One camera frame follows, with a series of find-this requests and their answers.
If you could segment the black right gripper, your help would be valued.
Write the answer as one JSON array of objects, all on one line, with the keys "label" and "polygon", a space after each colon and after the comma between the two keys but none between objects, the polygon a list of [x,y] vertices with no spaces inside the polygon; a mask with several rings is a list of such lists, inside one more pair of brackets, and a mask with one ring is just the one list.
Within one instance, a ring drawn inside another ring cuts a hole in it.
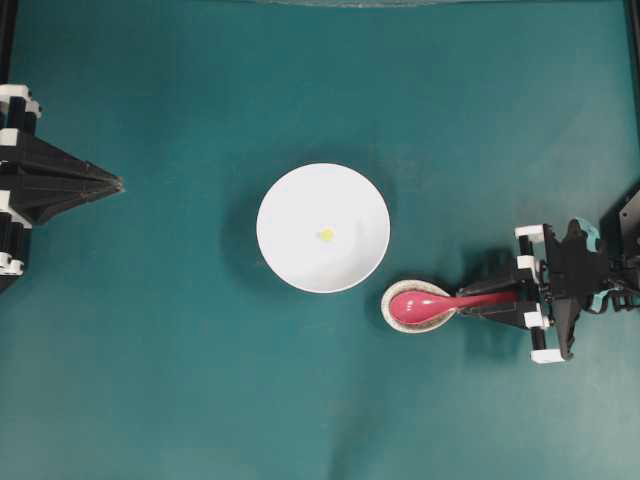
[{"label": "black right gripper", "polygon": [[506,263],[474,267],[457,296],[474,296],[506,291],[523,282],[537,284],[541,300],[549,307],[544,315],[534,301],[516,301],[470,307],[464,315],[479,316],[520,329],[532,337],[531,360],[536,364],[561,363],[573,357],[575,323],[582,309],[575,288],[569,286],[570,260],[577,252],[577,241],[566,233],[559,240],[548,224],[526,225],[514,229],[521,254]]}]

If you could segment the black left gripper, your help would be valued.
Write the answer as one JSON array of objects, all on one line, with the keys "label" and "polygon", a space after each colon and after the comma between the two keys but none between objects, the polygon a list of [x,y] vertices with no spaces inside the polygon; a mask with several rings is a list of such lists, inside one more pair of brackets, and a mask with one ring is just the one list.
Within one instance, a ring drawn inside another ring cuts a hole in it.
[{"label": "black left gripper", "polygon": [[[123,191],[120,177],[32,136],[40,117],[26,85],[1,85],[1,292],[26,271],[33,225]],[[110,184],[19,185],[18,165]]]}]

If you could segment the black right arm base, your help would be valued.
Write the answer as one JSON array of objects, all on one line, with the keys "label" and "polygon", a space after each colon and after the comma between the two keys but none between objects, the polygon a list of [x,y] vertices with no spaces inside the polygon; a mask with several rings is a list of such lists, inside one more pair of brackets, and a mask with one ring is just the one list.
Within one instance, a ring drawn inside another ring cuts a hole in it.
[{"label": "black right arm base", "polygon": [[639,185],[617,200],[600,220],[613,270],[639,290]]}]

